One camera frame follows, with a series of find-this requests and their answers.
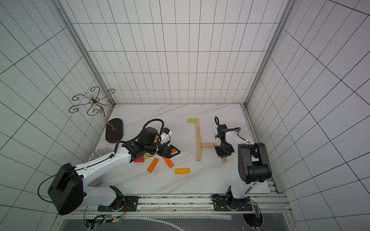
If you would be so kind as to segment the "natural wood block vertical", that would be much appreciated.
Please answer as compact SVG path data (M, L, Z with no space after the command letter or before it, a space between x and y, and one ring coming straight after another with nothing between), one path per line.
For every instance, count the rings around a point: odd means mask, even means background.
M201 161L201 156L202 156L202 148L197 148L196 161Z

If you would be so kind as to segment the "red block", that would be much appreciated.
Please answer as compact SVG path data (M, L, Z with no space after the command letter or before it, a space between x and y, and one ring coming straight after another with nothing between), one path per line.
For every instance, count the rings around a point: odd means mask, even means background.
M145 158L144 157L140 157L138 159L136 159L134 162L135 163L143 163L145 161Z

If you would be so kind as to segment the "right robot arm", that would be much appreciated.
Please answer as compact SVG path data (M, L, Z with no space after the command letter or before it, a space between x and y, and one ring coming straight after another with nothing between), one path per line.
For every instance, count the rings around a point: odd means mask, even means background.
M233 153L238 156L238 173L242 183L229 186L224 196L212 196L216 211L252 211L248 196L252 189L272 177L272 169L264 143L251 143L240 136L240 128L228 128L217 124L216 154L226 158Z

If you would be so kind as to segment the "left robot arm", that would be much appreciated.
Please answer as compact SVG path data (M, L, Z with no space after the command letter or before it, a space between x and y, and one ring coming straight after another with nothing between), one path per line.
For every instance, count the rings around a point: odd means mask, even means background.
M114 185L108 188L92 187L90 184L113 169L142 158L158 155L170 159L180 150L171 145L172 132L163 128L160 132L144 128L138 137L130 141L118 141L114 151L84 164L63 165L55 175L48 195L59 215L67 215L79 207L104 206L113 211L125 207L123 193Z

